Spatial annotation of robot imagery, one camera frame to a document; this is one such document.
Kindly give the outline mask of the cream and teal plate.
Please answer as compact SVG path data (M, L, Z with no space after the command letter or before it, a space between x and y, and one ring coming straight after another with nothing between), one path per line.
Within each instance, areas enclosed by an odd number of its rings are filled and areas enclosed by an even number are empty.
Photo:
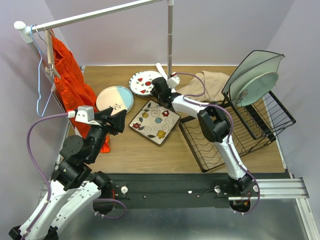
M102 90L96 99L96 107L99 111L113 108L112 115L127 110L129 112L134 104L132 92L123 86L111 86Z

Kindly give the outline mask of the white blue rimmed plate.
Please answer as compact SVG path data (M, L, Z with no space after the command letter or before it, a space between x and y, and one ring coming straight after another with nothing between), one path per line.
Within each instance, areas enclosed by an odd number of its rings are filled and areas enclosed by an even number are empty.
M145 87L148 88L150 93L153 89L152 80L162 77L157 71L140 71L135 73L128 82L128 87Z

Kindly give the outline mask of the square leaf pattern plate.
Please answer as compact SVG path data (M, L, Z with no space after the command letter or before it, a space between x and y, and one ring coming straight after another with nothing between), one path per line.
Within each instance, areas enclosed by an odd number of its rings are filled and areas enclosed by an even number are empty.
M149 100L128 124L129 128L154 144L161 146L181 116Z

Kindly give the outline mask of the blue striped white plate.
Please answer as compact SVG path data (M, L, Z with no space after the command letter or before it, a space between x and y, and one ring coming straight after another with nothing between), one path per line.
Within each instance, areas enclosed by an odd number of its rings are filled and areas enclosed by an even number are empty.
M153 96L150 92L150 89L148 89L144 86L143 87L139 87L139 86L130 87L129 89L134 96L137 96L140 98L150 98Z

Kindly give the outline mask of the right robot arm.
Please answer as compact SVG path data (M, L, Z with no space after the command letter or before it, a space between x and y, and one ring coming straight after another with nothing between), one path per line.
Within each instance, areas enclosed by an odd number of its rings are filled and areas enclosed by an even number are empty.
M234 196L247 192L254 178L243 164L233 143L234 123L229 112L217 103L199 102L173 92L163 77L158 77L151 83L151 93L162 107L198 120L203 136L215 145L227 167L229 192Z

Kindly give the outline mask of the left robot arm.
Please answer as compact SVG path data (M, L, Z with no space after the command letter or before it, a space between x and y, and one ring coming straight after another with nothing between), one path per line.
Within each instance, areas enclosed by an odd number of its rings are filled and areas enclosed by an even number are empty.
M92 173L88 166L95 162L107 135L117 135L125 129L127 110L112 112L112 107L94 112L92 106L83 105L37 120L40 123L67 117L90 129L86 138L71 135L64 140L59 152L62 161L51 181L44 181L47 193L28 220L9 231L13 240L57 240L76 214L114 192L110 177L101 171Z

